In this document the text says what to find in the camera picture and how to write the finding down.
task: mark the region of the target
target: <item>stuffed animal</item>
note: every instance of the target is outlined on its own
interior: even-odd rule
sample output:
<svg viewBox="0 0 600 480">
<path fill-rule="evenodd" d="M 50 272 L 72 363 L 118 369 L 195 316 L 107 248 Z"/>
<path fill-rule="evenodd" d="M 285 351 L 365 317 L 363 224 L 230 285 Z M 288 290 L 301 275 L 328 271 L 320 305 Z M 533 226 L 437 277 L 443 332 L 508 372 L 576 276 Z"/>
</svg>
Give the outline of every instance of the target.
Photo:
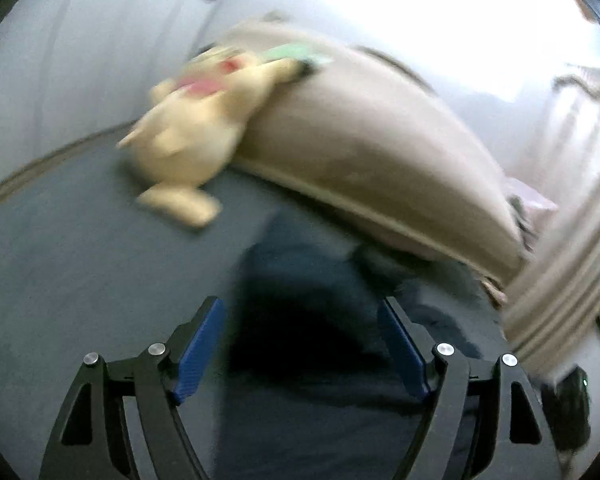
<svg viewBox="0 0 600 480">
<path fill-rule="evenodd" d="M 277 83 L 298 80 L 315 67 L 306 56 L 260 59 L 253 52 L 214 47 L 192 59 L 179 78 L 155 86 L 154 108 L 119 143 L 155 185 L 138 200 L 185 224 L 202 227 L 221 206 L 199 187 L 231 160 L 247 120 Z"/>
</svg>

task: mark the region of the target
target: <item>red patch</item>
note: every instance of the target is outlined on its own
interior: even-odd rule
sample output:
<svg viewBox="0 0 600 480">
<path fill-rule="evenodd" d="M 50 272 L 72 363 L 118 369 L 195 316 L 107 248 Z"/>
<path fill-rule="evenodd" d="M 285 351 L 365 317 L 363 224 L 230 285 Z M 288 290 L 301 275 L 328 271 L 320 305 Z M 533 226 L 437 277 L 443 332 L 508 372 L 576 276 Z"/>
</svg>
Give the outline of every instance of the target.
<svg viewBox="0 0 600 480">
<path fill-rule="evenodd" d="M 186 88 L 187 93 L 196 97 L 207 97 L 225 89 L 216 79 L 185 77 L 178 81 L 178 88 Z"/>
<path fill-rule="evenodd" d="M 242 68 L 242 63 L 237 57 L 231 57 L 229 59 L 225 59 L 218 63 L 220 70 L 225 74 L 230 74 L 231 72 L 236 72 Z"/>
</svg>

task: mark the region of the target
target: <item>pink fabric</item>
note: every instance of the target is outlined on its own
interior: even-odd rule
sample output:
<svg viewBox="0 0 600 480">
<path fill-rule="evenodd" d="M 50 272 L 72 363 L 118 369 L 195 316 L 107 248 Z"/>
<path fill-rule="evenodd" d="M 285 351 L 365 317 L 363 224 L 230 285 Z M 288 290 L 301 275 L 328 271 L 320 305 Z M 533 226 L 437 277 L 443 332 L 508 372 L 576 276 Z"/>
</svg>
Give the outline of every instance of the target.
<svg viewBox="0 0 600 480">
<path fill-rule="evenodd" d="M 210 77 L 185 77 L 178 81 L 176 89 L 180 88 L 186 88 L 187 93 L 195 95 L 196 97 L 206 97 L 224 90 L 225 86 L 221 81 L 211 79 Z"/>
</svg>

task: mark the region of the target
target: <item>plush toy leg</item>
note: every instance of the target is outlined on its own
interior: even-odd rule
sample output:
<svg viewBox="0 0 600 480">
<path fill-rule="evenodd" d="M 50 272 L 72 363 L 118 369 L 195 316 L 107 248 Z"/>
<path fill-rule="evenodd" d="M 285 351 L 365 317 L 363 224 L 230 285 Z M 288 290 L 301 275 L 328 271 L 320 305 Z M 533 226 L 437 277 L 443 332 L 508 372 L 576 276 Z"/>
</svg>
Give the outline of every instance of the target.
<svg viewBox="0 0 600 480">
<path fill-rule="evenodd" d="M 193 227 L 204 227 L 222 209 L 218 200 L 189 186 L 156 184 L 138 197 L 142 204 L 165 211 Z"/>
</svg>

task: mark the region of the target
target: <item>green tag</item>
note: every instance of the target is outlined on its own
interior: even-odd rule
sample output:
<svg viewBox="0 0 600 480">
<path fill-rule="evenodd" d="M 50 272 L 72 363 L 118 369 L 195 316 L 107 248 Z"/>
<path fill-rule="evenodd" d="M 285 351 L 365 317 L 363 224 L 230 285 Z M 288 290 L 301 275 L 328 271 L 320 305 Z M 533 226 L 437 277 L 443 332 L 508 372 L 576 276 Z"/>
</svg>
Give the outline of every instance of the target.
<svg viewBox="0 0 600 480">
<path fill-rule="evenodd" d="M 309 45 L 304 43 L 287 43 L 276 46 L 262 54 L 264 61 L 274 61 L 290 57 L 298 61 L 310 61 L 314 64 L 323 65 L 331 62 L 331 58 L 316 52 Z"/>
</svg>

